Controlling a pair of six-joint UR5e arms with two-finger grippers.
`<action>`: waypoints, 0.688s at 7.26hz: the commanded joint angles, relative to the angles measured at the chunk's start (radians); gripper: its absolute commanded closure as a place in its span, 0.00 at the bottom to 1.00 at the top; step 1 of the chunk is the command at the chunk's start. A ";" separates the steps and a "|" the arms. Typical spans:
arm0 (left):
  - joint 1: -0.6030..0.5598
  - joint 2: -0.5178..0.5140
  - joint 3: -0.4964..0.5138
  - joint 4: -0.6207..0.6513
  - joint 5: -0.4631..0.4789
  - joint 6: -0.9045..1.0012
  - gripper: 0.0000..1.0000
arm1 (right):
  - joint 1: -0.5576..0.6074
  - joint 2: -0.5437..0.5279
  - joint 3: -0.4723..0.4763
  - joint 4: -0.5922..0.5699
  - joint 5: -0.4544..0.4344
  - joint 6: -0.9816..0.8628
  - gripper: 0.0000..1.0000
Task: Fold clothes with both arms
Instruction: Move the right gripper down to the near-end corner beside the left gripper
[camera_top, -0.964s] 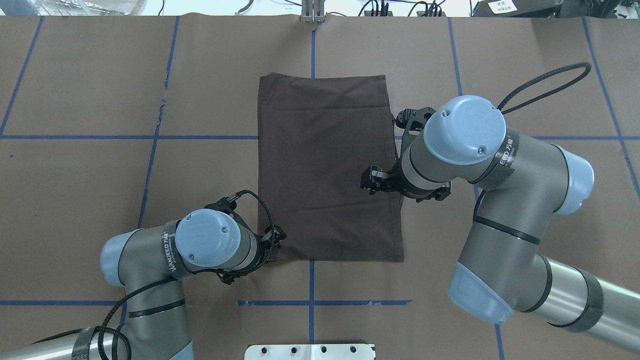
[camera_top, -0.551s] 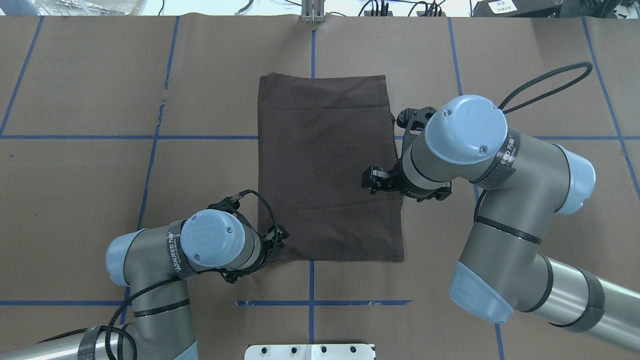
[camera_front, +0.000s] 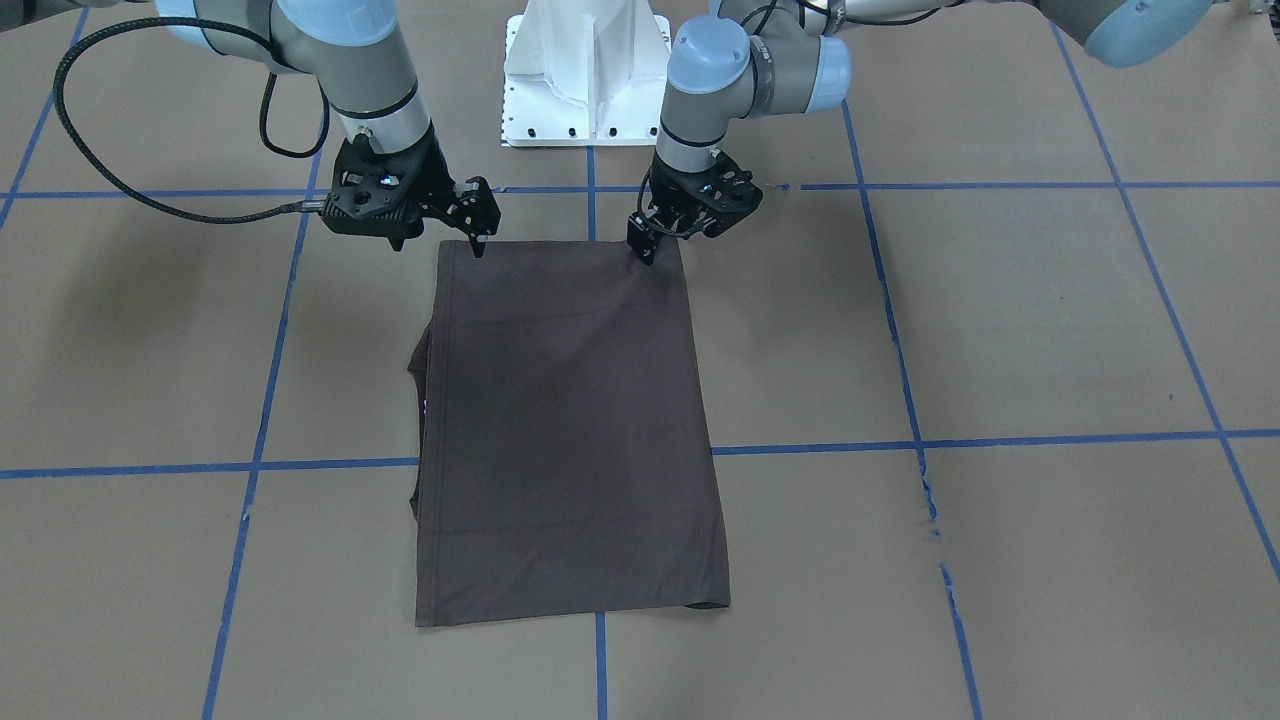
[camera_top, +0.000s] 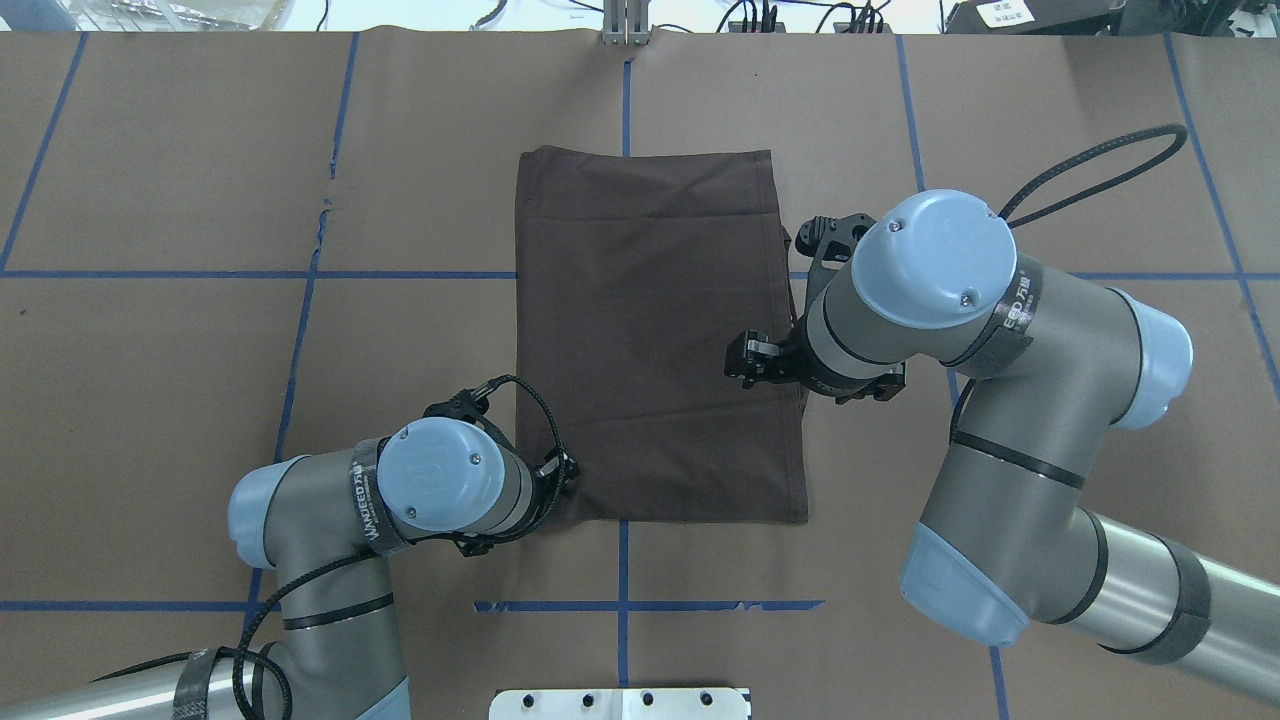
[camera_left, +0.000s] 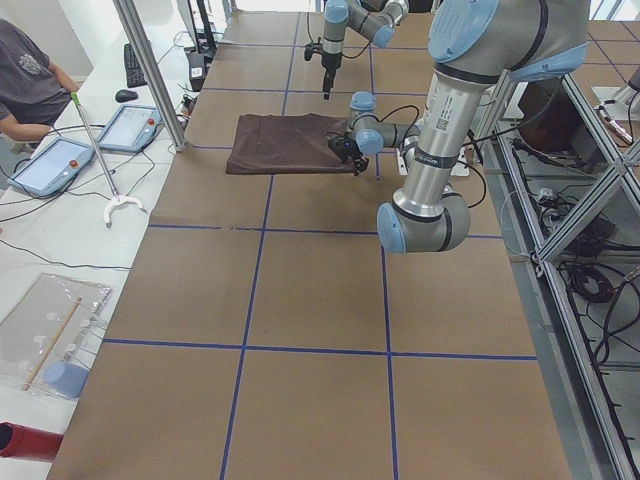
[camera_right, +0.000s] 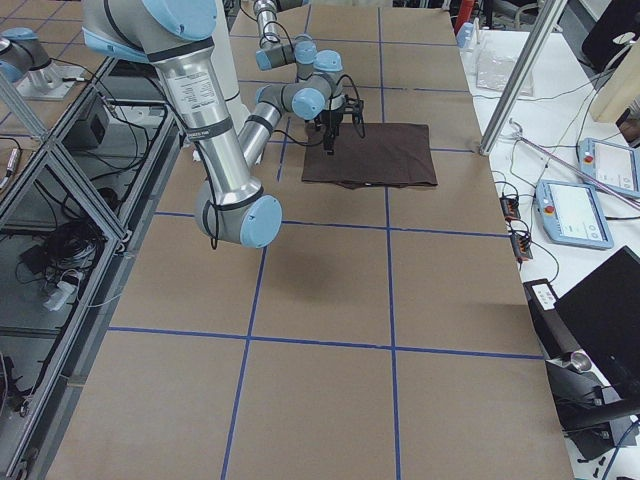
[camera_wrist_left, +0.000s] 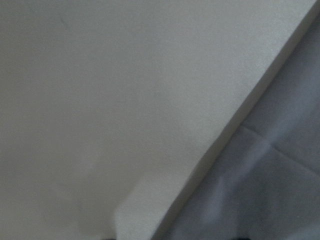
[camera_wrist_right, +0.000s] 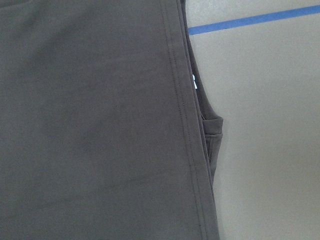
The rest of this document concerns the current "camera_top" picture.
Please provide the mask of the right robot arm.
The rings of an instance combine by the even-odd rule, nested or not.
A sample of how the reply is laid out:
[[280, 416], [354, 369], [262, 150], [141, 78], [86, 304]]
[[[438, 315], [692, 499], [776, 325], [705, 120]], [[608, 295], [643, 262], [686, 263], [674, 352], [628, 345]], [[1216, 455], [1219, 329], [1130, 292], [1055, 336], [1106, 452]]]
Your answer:
[[1032, 623], [1068, 628], [1277, 702], [1277, 587], [1082, 505], [1107, 433], [1184, 392], [1178, 319], [1019, 252], [1011, 223], [957, 190], [865, 224], [818, 217], [800, 237], [803, 315], [785, 340], [735, 338], [727, 377], [840, 402], [892, 397], [916, 356], [969, 379], [900, 573], [914, 609], [997, 648]]

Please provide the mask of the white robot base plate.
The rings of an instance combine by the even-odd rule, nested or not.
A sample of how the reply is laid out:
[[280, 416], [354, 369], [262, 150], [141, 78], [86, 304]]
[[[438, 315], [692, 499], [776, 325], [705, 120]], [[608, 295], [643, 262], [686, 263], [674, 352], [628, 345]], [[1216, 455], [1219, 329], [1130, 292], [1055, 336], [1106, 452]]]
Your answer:
[[489, 719], [753, 719], [750, 691], [732, 687], [502, 691]]

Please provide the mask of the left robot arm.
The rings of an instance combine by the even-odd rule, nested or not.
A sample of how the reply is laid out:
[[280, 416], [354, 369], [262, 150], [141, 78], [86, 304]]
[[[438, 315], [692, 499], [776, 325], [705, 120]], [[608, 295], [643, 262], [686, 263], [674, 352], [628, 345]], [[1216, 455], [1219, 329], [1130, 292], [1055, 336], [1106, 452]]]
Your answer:
[[353, 448], [244, 475], [238, 555], [279, 589], [233, 646], [136, 664], [5, 707], [5, 719], [408, 719], [389, 559], [421, 541], [485, 553], [534, 530], [577, 471], [525, 462], [475, 421], [424, 418]]

